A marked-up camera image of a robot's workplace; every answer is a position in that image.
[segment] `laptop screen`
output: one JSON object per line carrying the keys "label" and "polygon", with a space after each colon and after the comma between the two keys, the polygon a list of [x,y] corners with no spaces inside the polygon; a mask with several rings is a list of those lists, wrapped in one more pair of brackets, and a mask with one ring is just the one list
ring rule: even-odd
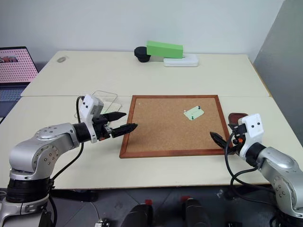
{"label": "laptop screen", "polygon": [[26,47],[0,48],[0,83],[31,82],[37,74]]}

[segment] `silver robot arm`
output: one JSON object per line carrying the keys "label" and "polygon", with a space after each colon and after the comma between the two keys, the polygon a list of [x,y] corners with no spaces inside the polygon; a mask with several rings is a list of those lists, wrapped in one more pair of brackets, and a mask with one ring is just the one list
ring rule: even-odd
{"label": "silver robot arm", "polygon": [[298,163],[271,147],[259,153],[257,163],[276,191],[278,208],[289,216],[303,218],[303,172]]}
{"label": "silver robot arm", "polygon": [[[242,117],[229,126],[235,136],[228,154],[236,153],[253,167],[257,167],[274,188],[281,226],[303,226],[303,172],[290,156],[262,145],[263,124],[260,115]],[[221,148],[226,141],[217,133],[211,137]]]}
{"label": "silver robot arm", "polygon": [[0,227],[40,226],[50,223],[50,212],[46,211],[49,190],[53,186],[50,178],[58,158],[81,143],[118,137],[132,132],[137,124],[126,124],[116,129],[108,122],[125,116],[125,113],[100,114],[103,103],[90,95],[82,97],[80,115],[83,122],[58,124],[40,129],[11,151],[10,181],[7,196],[0,211]]}
{"label": "silver robot arm", "polygon": [[13,148],[9,156],[9,176],[15,180],[48,178],[58,158],[79,144],[76,130],[70,123],[42,128],[31,139]]}

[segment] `black cylinder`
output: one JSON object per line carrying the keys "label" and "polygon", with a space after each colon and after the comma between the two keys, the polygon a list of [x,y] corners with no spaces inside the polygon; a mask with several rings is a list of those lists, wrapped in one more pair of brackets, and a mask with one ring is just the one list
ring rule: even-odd
{"label": "black cylinder", "polygon": [[37,201],[47,196],[49,187],[49,178],[33,181],[10,179],[6,200],[14,203]]}
{"label": "black cylinder", "polygon": [[84,122],[73,124],[73,126],[76,130],[76,136],[80,143],[90,141],[90,133]]}
{"label": "black cylinder", "polygon": [[138,58],[140,62],[148,62],[151,57],[147,54],[147,48],[145,46],[138,46],[134,50],[134,55]]}
{"label": "black cylinder", "polygon": [[246,162],[250,164],[253,167],[257,166],[257,158],[262,150],[264,150],[266,147],[262,144],[256,142],[247,150],[245,158]]}

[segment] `cork board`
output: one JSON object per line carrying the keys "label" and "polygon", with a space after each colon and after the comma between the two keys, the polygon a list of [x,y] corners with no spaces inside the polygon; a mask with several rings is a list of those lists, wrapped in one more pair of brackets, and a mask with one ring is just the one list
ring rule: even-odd
{"label": "cork board", "polygon": [[[201,106],[193,121],[183,113]],[[127,123],[138,127],[123,138],[120,158],[223,155],[210,137],[229,137],[218,96],[133,96]]]}

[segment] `laptop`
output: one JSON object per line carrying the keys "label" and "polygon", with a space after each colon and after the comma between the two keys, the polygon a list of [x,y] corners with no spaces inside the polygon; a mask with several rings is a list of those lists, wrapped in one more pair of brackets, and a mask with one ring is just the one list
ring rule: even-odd
{"label": "laptop", "polygon": [[7,116],[37,74],[25,46],[0,48],[0,118]]}

